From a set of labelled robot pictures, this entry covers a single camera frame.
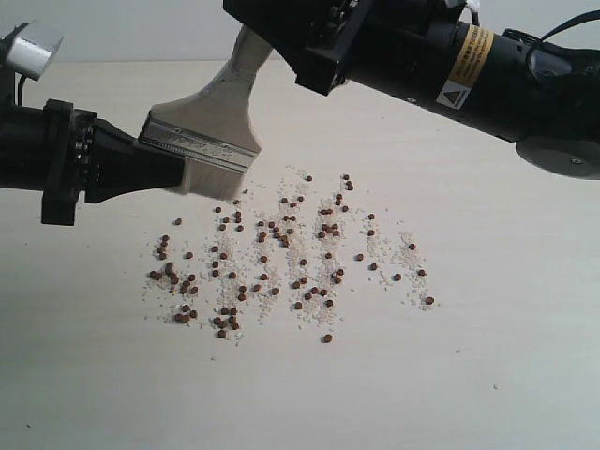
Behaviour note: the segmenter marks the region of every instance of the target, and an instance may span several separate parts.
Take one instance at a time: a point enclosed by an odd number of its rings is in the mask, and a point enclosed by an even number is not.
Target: yellow warning label
[[[473,87],[488,59],[493,41],[494,34],[491,31],[471,25],[448,81]]]

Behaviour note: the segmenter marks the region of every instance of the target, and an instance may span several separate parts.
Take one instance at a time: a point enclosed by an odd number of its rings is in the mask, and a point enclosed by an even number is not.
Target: laser warning sticker
[[[438,103],[455,110],[462,108],[488,59],[493,41],[491,31],[470,25],[457,61],[438,95]]]

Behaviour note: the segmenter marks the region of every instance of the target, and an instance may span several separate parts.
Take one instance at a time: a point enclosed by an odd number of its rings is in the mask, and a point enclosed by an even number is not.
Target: table surface
[[[152,104],[220,66],[56,64],[25,101],[72,101],[137,135]],[[60,228],[39,224],[39,193],[0,191],[0,448],[598,448],[600,185],[353,83],[313,94],[279,61],[251,116],[263,150],[237,207],[139,192],[81,201]],[[318,242],[317,212],[338,192],[342,235]],[[291,247],[259,249],[255,222],[283,223],[279,198],[300,194]],[[218,233],[236,208],[245,231]],[[164,233],[169,261],[198,276],[193,298],[148,280]],[[215,244],[236,280],[208,276]],[[332,308],[316,296],[291,309],[303,255],[309,287],[344,268]],[[235,283],[262,271],[262,292],[237,302]],[[200,313],[189,326],[171,322],[182,302]],[[218,339],[209,321],[230,303],[241,329]]]

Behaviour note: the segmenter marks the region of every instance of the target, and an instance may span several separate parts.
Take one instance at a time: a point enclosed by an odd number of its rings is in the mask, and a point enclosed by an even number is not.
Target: white table
[[[73,101],[137,135],[153,103],[220,65],[57,64],[25,101]],[[0,448],[598,448],[600,184],[536,170],[505,142],[356,84],[320,97],[282,62],[261,72],[251,110],[263,153],[230,264],[248,280],[262,271],[255,212],[305,186],[310,234],[317,202],[349,173],[333,325],[290,311],[283,249],[269,253],[281,294],[263,324],[258,302],[241,307],[243,338],[201,329],[214,280],[199,321],[161,320],[180,299],[146,285],[153,245],[170,234],[178,267],[207,273],[215,202],[140,192],[81,202],[76,226],[59,228],[39,224],[39,193],[0,191]],[[382,265],[385,282],[404,275],[390,286],[366,269],[370,212],[378,248],[387,238],[406,256],[398,233],[413,233],[427,269],[417,293],[401,263]],[[424,294],[427,311],[411,304]]]

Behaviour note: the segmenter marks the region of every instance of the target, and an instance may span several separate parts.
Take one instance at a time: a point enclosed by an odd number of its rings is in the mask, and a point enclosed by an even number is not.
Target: background wall
[[[481,0],[482,25],[541,36],[597,0]],[[231,51],[239,23],[220,0],[0,0],[0,34],[33,19],[61,30],[60,61],[218,60]],[[562,45],[600,46],[600,22],[554,39]]]

